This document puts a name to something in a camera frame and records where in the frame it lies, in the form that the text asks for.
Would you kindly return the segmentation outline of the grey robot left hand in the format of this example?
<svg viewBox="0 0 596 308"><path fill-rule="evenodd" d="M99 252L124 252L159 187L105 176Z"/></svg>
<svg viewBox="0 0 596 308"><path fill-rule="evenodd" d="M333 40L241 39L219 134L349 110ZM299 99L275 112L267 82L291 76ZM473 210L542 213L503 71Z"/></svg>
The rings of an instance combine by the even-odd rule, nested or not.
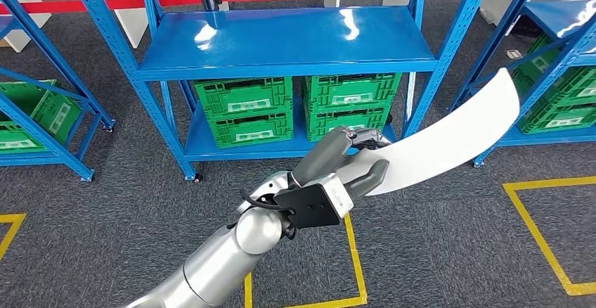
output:
<svg viewBox="0 0 596 308"><path fill-rule="evenodd" d="M350 130L344 126L335 127L329 131L300 161L292 171L292 186L304 187L317 177L337 170L346 162L347 151L350 147L360 150L384 148L391 145L391 141L384 137L378 129ZM351 198L356 200L369 194L384 180L389 167L388 160L377 160L370 171L351 181L345 188Z"/></svg>

